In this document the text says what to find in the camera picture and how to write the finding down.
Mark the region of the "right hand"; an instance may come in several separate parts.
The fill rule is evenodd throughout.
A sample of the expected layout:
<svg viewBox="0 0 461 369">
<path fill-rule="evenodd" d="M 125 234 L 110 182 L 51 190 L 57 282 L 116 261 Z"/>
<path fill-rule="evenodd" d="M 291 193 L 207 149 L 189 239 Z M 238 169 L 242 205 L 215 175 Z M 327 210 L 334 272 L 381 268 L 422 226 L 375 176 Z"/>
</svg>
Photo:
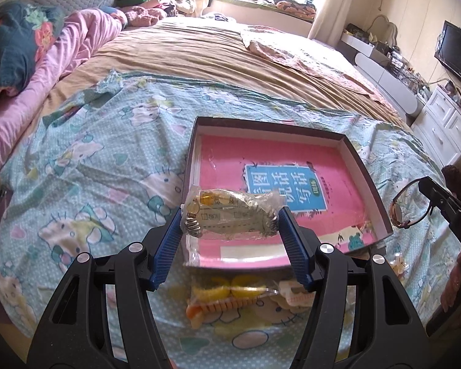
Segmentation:
<svg viewBox="0 0 461 369">
<path fill-rule="evenodd" d="M 455 267 L 452 268 L 446 287 L 440 297 L 440 304 L 444 312 L 452 308 L 456 294 L 461 290 L 461 252 L 457 257 Z"/>
</svg>

